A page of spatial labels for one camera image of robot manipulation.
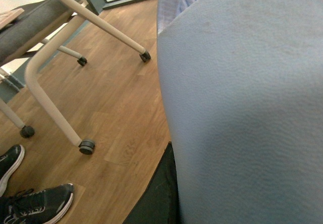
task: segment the chair frame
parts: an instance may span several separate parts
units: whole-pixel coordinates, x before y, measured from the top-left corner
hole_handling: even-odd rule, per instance
[[[47,96],[45,91],[41,88],[37,81],[38,69],[43,65],[43,63],[56,51],[61,50],[67,54],[70,54],[78,59],[82,58],[82,55],[74,52],[68,48],[62,47],[62,44],[83,24],[85,20],[93,23],[103,31],[112,35],[116,39],[120,40],[127,46],[139,52],[141,59],[146,62],[150,60],[149,52],[140,44],[114,28],[108,22],[101,19],[99,16],[86,9],[86,3],[80,4],[75,0],[60,0],[63,4],[69,7],[72,11],[76,12],[75,15],[65,27],[63,27],[51,40],[43,40],[44,46],[31,58],[29,61],[26,71],[25,71],[25,81],[28,89],[39,104],[45,109],[49,116],[54,120],[57,126],[63,131],[70,142],[78,146],[80,151],[84,154],[92,154],[95,142],[91,139],[82,140],[78,134],[74,131],[71,125],[67,122],[61,112],[57,109],[51,99]],[[3,103],[0,104],[0,109],[4,110],[6,108]],[[24,127],[25,124],[17,117],[17,115],[9,115],[11,120],[14,120],[15,125],[18,128]]]

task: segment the shoelace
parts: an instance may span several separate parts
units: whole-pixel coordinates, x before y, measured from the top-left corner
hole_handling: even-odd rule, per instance
[[[0,156],[0,162],[3,160],[3,159],[5,159],[7,157],[7,155],[2,155],[2,156]]]
[[[31,209],[34,208],[35,204],[39,206],[39,200],[37,200],[36,194],[33,196],[29,196],[28,206],[24,206],[19,203],[19,201],[23,198],[26,198],[27,195],[31,194],[34,189],[23,190],[17,192],[13,197],[9,197],[9,205],[12,206],[12,212],[16,215],[18,219],[25,218],[25,224],[37,224],[34,220],[32,220],[28,214],[24,215],[23,213],[28,213]]]

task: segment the chair leg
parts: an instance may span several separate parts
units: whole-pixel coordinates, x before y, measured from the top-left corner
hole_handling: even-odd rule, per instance
[[[130,37],[123,34],[121,31],[117,30],[115,27],[110,25],[108,22],[91,12],[90,10],[86,9],[82,5],[80,5],[75,0],[60,0],[62,3],[64,3],[66,6],[71,8],[73,11],[75,11],[78,15],[82,16],[86,20],[90,21],[97,27],[101,28],[111,36],[115,37],[116,39],[120,40],[124,44],[128,45],[132,49],[136,50],[140,53],[141,59],[146,62],[150,60],[150,54],[149,52],[140,44],[132,40]]]
[[[49,40],[44,38],[41,43],[43,44],[46,44],[48,43]],[[59,51],[63,52],[63,53],[66,53],[67,55],[70,55],[72,57],[75,57],[77,58],[77,62],[81,65],[81,66],[84,66],[86,63],[87,63],[87,59],[80,53],[78,53],[77,51],[73,51],[65,46],[60,46],[58,48]]]
[[[29,138],[34,135],[34,129],[31,126],[26,126],[2,99],[0,99],[0,110],[15,124],[18,129],[20,129],[20,135],[23,138]]]
[[[81,26],[83,22],[83,18],[75,16],[58,34],[45,44],[29,61],[25,72],[25,80],[31,94],[50,115],[57,126],[64,132],[71,143],[75,146],[79,146],[82,153],[92,154],[95,142],[90,139],[85,139],[83,141],[80,139],[37,82],[37,72],[39,67],[73,34],[78,27]]]

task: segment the office chair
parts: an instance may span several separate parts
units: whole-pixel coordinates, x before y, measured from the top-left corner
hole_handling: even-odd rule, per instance
[[[40,87],[36,78],[39,67],[58,49],[76,57],[80,65],[86,65],[87,60],[84,56],[62,46],[85,20],[92,22],[108,34],[139,52],[140,58],[144,62],[150,60],[150,55],[144,47],[95,15],[85,6],[86,0],[45,0],[40,3],[22,6],[24,13],[18,17],[16,22],[0,33],[0,66],[19,57],[33,56],[25,72],[25,81],[28,89],[57,126],[65,133],[71,143],[78,146],[82,153],[92,154],[95,142],[91,139],[81,140]],[[65,23],[67,23],[66,26],[51,40],[45,39],[46,36]],[[38,52],[28,52],[29,49],[39,42],[43,43],[44,46]],[[30,137],[33,134],[32,128],[25,127],[23,122],[3,101],[0,101],[0,109],[22,130],[22,136]]]
[[[322,223],[322,5],[197,0],[158,22],[182,223]]]

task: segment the wooden floor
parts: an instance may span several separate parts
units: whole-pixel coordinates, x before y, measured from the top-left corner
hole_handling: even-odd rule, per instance
[[[96,141],[93,155],[70,144],[26,88],[9,106],[35,128],[31,139],[0,113],[0,152],[14,144],[26,149],[5,196],[73,183],[73,206],[60,224],[123,222],[170,140],[157,74],[156,8],[157,0],[148,0],[100,15],[147,48],[150,62],[88,24],[68,44],[88,64],[59,53],[40,73],[40,85],[75,131]]]

